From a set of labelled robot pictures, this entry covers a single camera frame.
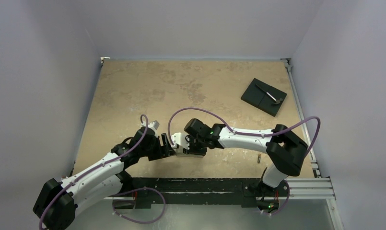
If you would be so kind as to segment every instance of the wall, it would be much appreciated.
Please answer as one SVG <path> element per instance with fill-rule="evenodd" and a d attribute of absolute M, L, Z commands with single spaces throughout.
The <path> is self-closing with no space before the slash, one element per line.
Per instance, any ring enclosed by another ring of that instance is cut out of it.
<path fill-rule="evenodd" d="M 0 0 L 0 229 L 36 229 L 43 183 L 67 175 L 100 60 L 68 0 Z"/>
<path fill-rule="evenodd" d="M 345 228 L 385 230 L 386 0 L 325 0 L 292 64 Z"/>
<path fill-rule="evenodd" d="M 291 57 L 322 0 L 76 0 L 101 56 Z"/>

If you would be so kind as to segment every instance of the white wall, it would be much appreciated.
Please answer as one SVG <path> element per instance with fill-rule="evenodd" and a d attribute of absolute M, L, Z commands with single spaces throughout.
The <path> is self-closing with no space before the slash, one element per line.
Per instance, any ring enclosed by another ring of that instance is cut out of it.
<path fill-rule="evenodd" d="M 33 230 L 70 172 L 100 60 L 68 0 L 0 0 L 0 229 Z"/>
<path fill-rule="evenodd" d="M 386 0 L 325 0 L 292 64 L 345 228 L 386 230 Z"/>
<path fill-rule="evenodd" d="M 101 56 L 288 58 L 322 0 L 76 0 Z"/>

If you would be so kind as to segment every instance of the floor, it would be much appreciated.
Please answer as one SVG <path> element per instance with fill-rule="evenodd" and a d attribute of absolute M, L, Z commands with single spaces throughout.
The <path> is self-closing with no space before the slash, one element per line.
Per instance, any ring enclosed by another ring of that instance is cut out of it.
<path fill-rule="evenodd" d="M 272 117 L 240 100 L 257 78 L 287 93 Z M 229 125 L 246 129 L 291 126 L 300 121 L 282 62 L 230 61 L 106 61 L 84 129 L 74 173 L 100 160 L 110 149 L 139 129 L 140 114 L 161 123 L 166 132 L 170 116 L 184 107 L 199 107 L 221 116 Z M 203 112 L 183 111 L 172 122 L 171 133 L 183 132 L 191 118 L 212 126 L 219 121 Z M 303 138 L 301 128 L 294 132 Z M 244 149 L 210 149 L 204 158 L 170 157 L 129 167 L 133 177 L 260 177 L 271 164 L 266 154 Z M 306 157 L 300 176 L 314 178 Z"/>

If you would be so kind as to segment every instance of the wooden tabletop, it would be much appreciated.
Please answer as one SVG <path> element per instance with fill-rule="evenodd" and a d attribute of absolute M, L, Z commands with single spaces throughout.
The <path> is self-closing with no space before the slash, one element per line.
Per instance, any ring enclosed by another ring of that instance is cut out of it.
<path fill-rule="evenodd" d="M 253 78 L 287 93 L 276 117 L 240 99 Z M 100 160 L 126 137 L 132 137 L 140 128 L 141 114 L 146 114 L 149 121 L 159 121 L 159 132 L 164 133 L 170 116 L 184 107 L 209 110 L 237 128 L 269 129 L 300 121 L 282 62 L 106 61 L 74 173 Z M 203 112 L 183 111 L 173 119 L 171 133 L 183 132 L 191 118 L 208 126 L 220 122 Z M 300 127 L 294 132 L 303 138 Z M 209 149 L 204 158 L 174 156 L 151 162 L 141 158 L 127 172 L 133 177 L 260 177 L 271 160 L 262 154 L 257 163 L 258 154 L 245 149 Z M 299 177 L 314 178 L 308 157 Z"/>

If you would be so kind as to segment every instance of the beige table surface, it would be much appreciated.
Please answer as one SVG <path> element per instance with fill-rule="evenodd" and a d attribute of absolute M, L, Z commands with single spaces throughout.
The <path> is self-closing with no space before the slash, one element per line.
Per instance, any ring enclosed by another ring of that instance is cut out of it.
<path fill-rule="evenodd" d="M 287 93 L 276 117 L 240 98 L 253 78 Z M 74 173 L 106 155 L 140 127 L 139 116 L 158 120 L 166 131 L 170 116 L 184 107 L 198 107 L 221 116 L 229 125 L 246 129 L 274 128 L 300 121 L 284 64 L 281 62 L 230 61 L 106 61 L 101 71 L 86 122 Z M 183 132 L 191 118 L 212 126 L 219 120 L 200 111 L 176 115 L 171 133 Z M 301 128 L 294 132 L 303 138 Z M 244 149 L 209 149 L 204 158 L 169 157 L 149 162 L 147 158 L 129 167 L 133 177 L 260 177 L 270 158 Z M 314 178 L 309 157 L 300 174 Z"/>

